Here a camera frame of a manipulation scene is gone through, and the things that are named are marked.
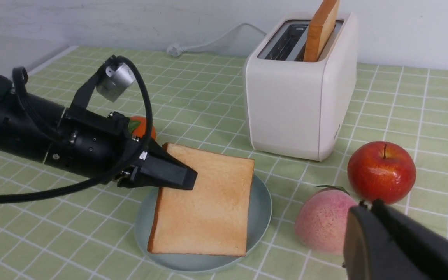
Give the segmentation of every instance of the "white cord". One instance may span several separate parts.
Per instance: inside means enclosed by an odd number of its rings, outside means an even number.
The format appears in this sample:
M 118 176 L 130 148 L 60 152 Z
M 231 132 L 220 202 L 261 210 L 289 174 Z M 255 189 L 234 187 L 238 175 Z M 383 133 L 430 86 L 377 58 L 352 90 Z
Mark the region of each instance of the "white cord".
M 211 45 L 211 44 L 217 42 L 218 40 L 222 39 L 223 37 L 226 37 L 227 34 L 233 32 L 236 28 L 239 28 L 239 27 L 242 26 L 242 25 L 249 25 L 249 26 L 255 28 L 256 30 L 262 32 L 264 35 L 267 34 L 267 32 L 261 30 L 259 27 L 256 27 L 255 25 L 253 25 L 253 24 L 251 24 L 251 23 L 241 23 L 241 24 L 238 24 L 238 25 L 236 25 L 235 27 L 229 29 L 229 31 L 227 31 L 224 35 L 222 35 L 221 37 L 219 37 L 219 38 L 213 40 L 213 41 L 210 42 L 210 43 L 203 43 L 203 44 L 194 45 L 194 46 L 180 46 L 179 44 L 174 43 L 174 44 L 170 45 L 170 46 L 167 48 L 167 54 L 172 55 L 173 57 L 178 57 L 179 55 L 181 55 L 181 54 L 184 53 L 185 51 L 188 51 L 188 50 L 193 50 L 193 51 L 195 51 L 194 49 L 209 46 L 209 45 Z

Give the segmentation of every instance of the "green checkered tablecloth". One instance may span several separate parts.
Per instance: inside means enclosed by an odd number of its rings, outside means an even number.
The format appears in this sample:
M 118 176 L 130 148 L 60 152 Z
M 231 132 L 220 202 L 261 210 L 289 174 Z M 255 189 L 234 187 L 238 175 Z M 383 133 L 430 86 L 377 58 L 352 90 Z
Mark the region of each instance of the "green checkered tablecloth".
M 351 190 L 347 161 L 372 140 L 406 148 L 418 168 L 412 192 L 394 207 L 448 238 L 448 71 L 359 64 L 336 150 L 315 163 L 252 149 L 243 107 L 243 57 L 185 53 L 172 58 L 163 52 L 79 47 L 32 75 L 28 91 L 68 105 L 112 54 L 131 59 L 147 83 L 159 143 L 256 160 L 255 172 L 272 193 L 270 227 L 238 265 L 214 275 L 178 275 L 142 255 L 133 236 L 137 209 L 151 188 L 99 185 L 46 201 L 0 205 L 0 280 L 345 280 L 343 258 L 301 245 L 293 222 L 317 191 L 314 186 Z M 95 93 L 89 110 L 144 115 L 137 86 L 116 103 Z M 0 193 L 83 179 L 0 152 Z

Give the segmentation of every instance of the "apple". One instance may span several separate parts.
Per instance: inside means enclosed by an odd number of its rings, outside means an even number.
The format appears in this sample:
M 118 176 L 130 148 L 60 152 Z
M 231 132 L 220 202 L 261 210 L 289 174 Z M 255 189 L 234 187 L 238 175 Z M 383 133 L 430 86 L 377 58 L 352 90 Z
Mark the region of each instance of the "apple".
M 343 254 L 348 211 L 357 205 L 342 187 L 325 187 L 312 195 L 300 209 L 295 234 L 300 242 L 320 253 Z
M 385 204 L 403 199 L 416 182 L 416 165 L 399 145 L 374 141 L 362 145 L 348 161 L 348 181 L 368 202 L 380 198 Z

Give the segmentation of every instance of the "black cable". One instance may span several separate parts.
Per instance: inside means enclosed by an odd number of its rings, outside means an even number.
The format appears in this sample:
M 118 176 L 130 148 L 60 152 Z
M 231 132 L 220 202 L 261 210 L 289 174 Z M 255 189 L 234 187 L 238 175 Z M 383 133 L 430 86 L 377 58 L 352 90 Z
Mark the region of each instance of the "black cable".
M 148 90 L 146 88 L 146 85 L 144 84 L 144 80 L 142 79 L 141 74 L 139 73 L 137 67 L 135 67 L 135 65 L 125 57 L 119 56 L 117 58 L 119 59 L 120 62 L 124 62 L 132 70 L 135 79 L 137 80 L 137 83 L 139 85 L 139 89 L 141 90 L 142 100 L 144 101 L 144 107 L 146 111 L 146 133 L 140 139 L 141 144 L 139 145 L 139 147 L 132 153 L 132 155 L 126 161 L 120 163 L 116 167 L 113 167 L 111 170 L 108 170 L 101 176 L 94 177 L 69 186 L 55 188 L 51 190 L 38 191 L 32 193 L 22 193 L 22 194 L 3 194 L 0 195 L 0 203 L 21 203 L 21 202 L 44 200 L 85 190 L 87 188 L 100 184 L 104 181 L 107 181 L 110 178 L 114 177 L 115 175 L 118 175 L 124 169 L 129 167 L 131 163 L 137 160 L 139 154 L 148 151 L 148 145 L 151 140 L 151 131 L 153 130 L 153 112 L 151 110 L 151 101 L 149 100 Z
M 28 100 L 28 92 L 25 88 L 25 80 L 27 77 L 28 75 L 23 67 L 12 70 L 12 82 L 14 83 L 14 91 L 18 97 L 20 106 L 23 108 L 30 121 L 32 121 L 32 123 L 37 126 L 49 140 L 60 142 L 63 140 L 63 136 L 60 135 L 56 129 L 49 126 L 30 104 L 30 101 Z

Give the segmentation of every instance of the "orange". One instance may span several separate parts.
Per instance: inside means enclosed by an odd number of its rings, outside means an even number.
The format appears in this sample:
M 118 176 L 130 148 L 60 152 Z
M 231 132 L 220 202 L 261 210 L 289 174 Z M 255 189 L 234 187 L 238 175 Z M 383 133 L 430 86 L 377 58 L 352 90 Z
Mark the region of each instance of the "orange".
M 146 133 L 146 118 L 135 115 L 130 119 L 131 121 L 129 122 L 129 131 L 137 137 L 142 137 Z M 153 138 L 153 140 L 156 140 L 155 126 L 153 126 L 153 129 L 151 130 L 151 138 Z

